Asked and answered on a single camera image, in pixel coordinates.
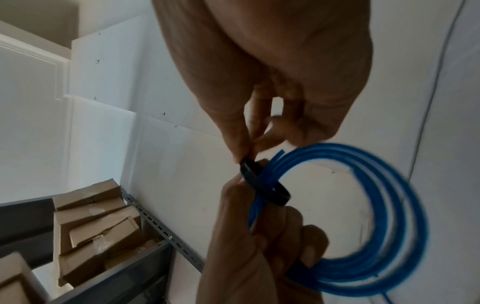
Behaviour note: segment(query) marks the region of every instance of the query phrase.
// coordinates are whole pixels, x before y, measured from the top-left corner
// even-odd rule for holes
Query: coiled cable
[[[307,288],[341,296],[384,294],[414,271],[424,253],[428,227],[419,199],[402,176],[384,161],[366,151],[342,144],[314,144],[288,154],[280,151],[259,174],[258,180],[274,189],[290,169],[315,159],[334,160],[352,170],[370,200],[375,226],[370,240],[359,251],[346,257],[324,258],[310,269],[296,261],[286,273],[287,277]],[[389,236],[384,196],[388,197],[393,210],[394,225]],[[250,226],[266,203],[257,194],[250,209]],[[407,217],[404,203],[411,210],[415,236],[401,263],[389,269],[405,241]]]

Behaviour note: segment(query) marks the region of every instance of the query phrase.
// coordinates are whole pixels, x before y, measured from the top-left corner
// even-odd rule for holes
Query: hand
[[[236,162],[284,140],[306,146],[331,138],[368,80],[369,0],[153,5],[180,74]],[[283,113],[270,118],[277,96]],[[269,122],[272,129],[264,134]]]
[[[321,293],[289,281],[285,272],[296,259],[307,267],[318,263],[327,236],[315,226],[303,226],[298,210],[273,204],[250,231],[255,193],[241,178],[223,187],[196,304],[323,304]]]

